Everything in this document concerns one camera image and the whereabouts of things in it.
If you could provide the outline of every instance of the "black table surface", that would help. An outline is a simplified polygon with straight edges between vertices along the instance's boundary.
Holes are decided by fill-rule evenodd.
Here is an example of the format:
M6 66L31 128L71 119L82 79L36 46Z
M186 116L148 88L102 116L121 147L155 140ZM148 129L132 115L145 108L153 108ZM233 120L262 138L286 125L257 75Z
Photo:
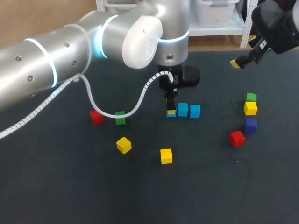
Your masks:
M229 61L241 53L190 53L201 83L179 90L177 102L200 104L200 119L166 118L156 82L125 126L94 126L84 83L70 84L0 140L0 223L299 223L299 52L234 70ZM86 76L98 106L114 113L130 111L156 71L108 61ZM233 148L228 136L242 130L247 92L258 94L258 130ZM0 128L49 93L0 113ZM116 149L123 136L133 147L126 155ZM172 148L173 164L160 164L162 148Z

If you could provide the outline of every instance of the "white coiled cable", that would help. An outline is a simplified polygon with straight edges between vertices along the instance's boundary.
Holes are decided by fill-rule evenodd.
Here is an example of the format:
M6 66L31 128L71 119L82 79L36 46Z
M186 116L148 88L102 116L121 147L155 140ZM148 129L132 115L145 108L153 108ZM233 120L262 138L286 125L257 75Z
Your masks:
M100 114L104 115L105 117L108 117L108 118L127 118L129 116L131 116L132 114L134 114L138 108L140 107L141 105L141 102L144 98L144 95L145 95L145 92L146 90L148 89L149 85L156 79L158 78L159 76L163 76L163 75L168 75L168 78L170 80L170 82L172 83L173 82L173 76L170 72L168 71L161 71L157 74L155 74L152 78L150 78L147 83L145 84L142 92L141 92L141 95L139 97L139 100L136 104L136 106L133 108L133 110L131 110L129 113L126 113L124 115L112 115L112 114L109 114L109 113L105 113L103 112L102 110L100 110L97 105L95 104L94 100L93 100L93 95L92 95L92 91L90 89L90 84L87 80L87 78L84 76L84 75L81 75L80 78L85 82L85 85L86 85L86 89L87 89L87 93L88 93L88 97L89 97L89 101L90 103L92 104L93 108Z
M68 86L75 78L78 78L78 76L74 76L72 78L67 79L64 83L61 84L52 94L46 98L31 114L29 114L24 119L20 120L15 125L12 125L11 127L7 128L3 132L0 132L0 139L3 139L4 137L8 136L9 134L15 132L16 130L23 127L25 124L27 124L29 121L31 121L40 111L42 111L43 108L45 108L61 91Z
M15 132L16 130L20 129L21 127L23 127L25 124L27 124L28 122L30 122L40 111L42 111L43 108L45 108L59 93L61 93L61 91L66 87L68 86L72 81L78 81L78 78L81 78L85 85L86 85L86 89L87 89L87 93L88 93L88 97L89 97L89 100L90 100L90 103L92 104L93 108L100 114L106 116L106 117L109 117L109 118L127 118L129 116L131 116L132 114L134 114L139 106L141 105L141 102L144 98L144 95L145 95L145 92L147 90L147 88L149 87L149 85L156 79L158 78L159 76L162 76L162 75L168 75L168 78L170 80L170 82L172 83L173 82L173 76L170 72L168 71L161 71L157 74L155 74L152 78L150 78L148 80L148 82L145 84L142 92L141 92L141 95L139 97L139 100L137 102L137 105L134 107L134 109L127 113L127 114L124 114L124 115L112 115L112 114L108 114L108 113L105 113L103 112L102 110L100 110L94 100L93 100L93 95L92 95L92 92L91 92L91 89L90 89L90 84L87 80L87 78L84 76L84 75L81 75L81 74L77 74L75 75L74 77L72 78L69 78L67 79L63 84L61 84L61 86L59 86L48 98L46 98L33 112L31 112L31 114L29 114L27 117L25 117L24 119L22 119L21 121L19 121L18 123L16 123L15 125L7 128L6 130L4 130L3 132L0 132L0 139L3 139L4 137L10 135L11 133Z

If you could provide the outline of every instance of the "plastic storage bin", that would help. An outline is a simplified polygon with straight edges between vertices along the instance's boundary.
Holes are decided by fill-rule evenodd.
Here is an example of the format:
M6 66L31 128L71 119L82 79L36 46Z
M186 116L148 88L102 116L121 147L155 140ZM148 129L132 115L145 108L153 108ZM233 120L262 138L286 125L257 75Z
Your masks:
M239 0L195 0L196 17L201 27L224 27L229 24Z
M140 0L105 0L104 5L108 12L112 14L121 14L134 8Z

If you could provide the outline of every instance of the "yellow cube in gripper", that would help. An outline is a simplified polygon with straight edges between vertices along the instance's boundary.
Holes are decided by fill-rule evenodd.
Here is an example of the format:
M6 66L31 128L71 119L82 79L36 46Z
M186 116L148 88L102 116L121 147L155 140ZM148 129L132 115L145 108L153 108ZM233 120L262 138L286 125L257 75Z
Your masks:
M168 110L167 113L168 115L174 115L176 114L176 110Z
M246 102L244 106L246 116L254 116L257 113L256 102Z
M128 151L130 151L132 149L131 142L128 139L126 139L125 137L122 137L121 139L119 139L116 142L116 147L123 154L127 153Z
M172 163L172 152L171 148L161 149L161 164L171 164Z

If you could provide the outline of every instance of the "green cube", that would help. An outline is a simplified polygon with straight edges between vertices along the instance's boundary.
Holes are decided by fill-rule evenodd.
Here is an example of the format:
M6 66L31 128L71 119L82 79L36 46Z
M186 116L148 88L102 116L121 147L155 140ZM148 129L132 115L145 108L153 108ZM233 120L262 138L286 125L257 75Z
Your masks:
M124 115L124 111L117 111L115 112L115 115ZM117 125L125 125L126 124L126 119L125 118L116 118L115 119Z
M256 102L257 95L255 93L247 93L246 102Z

